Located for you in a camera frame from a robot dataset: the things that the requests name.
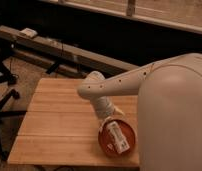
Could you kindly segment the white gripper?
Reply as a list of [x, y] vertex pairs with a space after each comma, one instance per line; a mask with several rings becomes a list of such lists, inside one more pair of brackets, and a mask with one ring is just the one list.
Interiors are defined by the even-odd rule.
[[125, 116], [125, 113], [117, 106], [114, 107], [112, 101], [104, 96], [92, 100], [92, 106], [98, 118], [100, 118], [100, 129], [102, 129], [105, 122], [109, 119], [109, 116], [113, 114]]

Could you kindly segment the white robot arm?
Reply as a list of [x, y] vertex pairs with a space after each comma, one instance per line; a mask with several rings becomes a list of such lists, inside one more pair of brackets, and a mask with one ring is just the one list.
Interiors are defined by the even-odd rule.
[[101, 79], [90, 73], [78, 94], [136, 95], [141, 171], [202, 171], [202, 54], [152, 62]]

